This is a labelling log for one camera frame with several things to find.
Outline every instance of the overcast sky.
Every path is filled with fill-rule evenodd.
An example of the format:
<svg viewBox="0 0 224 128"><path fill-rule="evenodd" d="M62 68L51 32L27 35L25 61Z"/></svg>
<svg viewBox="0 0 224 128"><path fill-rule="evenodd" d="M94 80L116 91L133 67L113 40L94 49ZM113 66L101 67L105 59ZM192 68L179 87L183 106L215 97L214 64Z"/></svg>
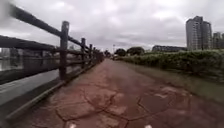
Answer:
<svg viewBox="0 0 224 128"><path fill-rule="evenodd" d="M185 22L196 15L224 32L223 0L15 0L18 7L60 29L70 22L70 35L87 38L99 49L153 45L186 46ZM38 28L8 19L0 34L54 45L59 38Z"/></svg>

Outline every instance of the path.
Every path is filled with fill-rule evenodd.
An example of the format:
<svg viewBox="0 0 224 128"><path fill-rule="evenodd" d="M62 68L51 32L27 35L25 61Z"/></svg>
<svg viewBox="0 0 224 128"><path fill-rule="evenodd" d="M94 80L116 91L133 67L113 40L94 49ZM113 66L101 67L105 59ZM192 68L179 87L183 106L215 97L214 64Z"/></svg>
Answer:
<svg viewBox="0 0 224 128"><path fill-rule="evenodd" d="M105 60L15 128L224 128L224 108Z"/></svg>

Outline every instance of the hedge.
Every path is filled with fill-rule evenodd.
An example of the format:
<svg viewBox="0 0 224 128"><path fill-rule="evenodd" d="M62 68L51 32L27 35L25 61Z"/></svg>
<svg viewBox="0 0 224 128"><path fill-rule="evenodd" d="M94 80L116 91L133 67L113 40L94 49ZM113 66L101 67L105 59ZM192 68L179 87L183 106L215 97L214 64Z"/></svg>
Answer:
<svg viewBox="0 0 224 128"><path fill-rule="evenodd" d="M196 51L126 56L120 60L175 70L224 82L224 51Z"/></svg>

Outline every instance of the water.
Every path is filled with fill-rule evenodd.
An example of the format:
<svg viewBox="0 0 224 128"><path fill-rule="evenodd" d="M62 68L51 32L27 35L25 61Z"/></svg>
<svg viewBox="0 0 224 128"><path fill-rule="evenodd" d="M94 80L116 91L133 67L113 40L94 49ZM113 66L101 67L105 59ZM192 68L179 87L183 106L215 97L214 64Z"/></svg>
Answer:
<svg viewBox="0 0 224 128"><path fill-rule="evenodd" d="M56 60L43 60L43 59L11 59L11 60L0 60L0 77L8 70L16 69L33 69L44 66L51 66L57 64L59 61ZM79 66L68 67L67 72L76 71ZM46 73L40 73L24 79L12 81L6 84L0 85L0 105L4 104L14 98L26 94L41 85L55 80L59 77L59 71L53 70Z"/></svg>
<svg viewBox="0 0 224 128"><path fill-rule="evenodd" d="M33 69L43 66L49 66L57 64L59 61L53 59L37 59L37 58L27 58L27 59L4 59L0 60L0 73L6 70L13 69Z"/></svg>

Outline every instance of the paved path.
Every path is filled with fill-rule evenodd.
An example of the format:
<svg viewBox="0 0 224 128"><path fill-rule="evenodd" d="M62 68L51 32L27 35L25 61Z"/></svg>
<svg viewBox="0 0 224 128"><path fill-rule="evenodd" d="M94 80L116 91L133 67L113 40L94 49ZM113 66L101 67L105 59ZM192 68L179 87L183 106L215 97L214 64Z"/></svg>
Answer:
<svg viewBox="0 0 224 128"><path fill-rule="evenodd" d="M55 92L14 126L224 128L224 109L119 62L105 60Z"/></svg>

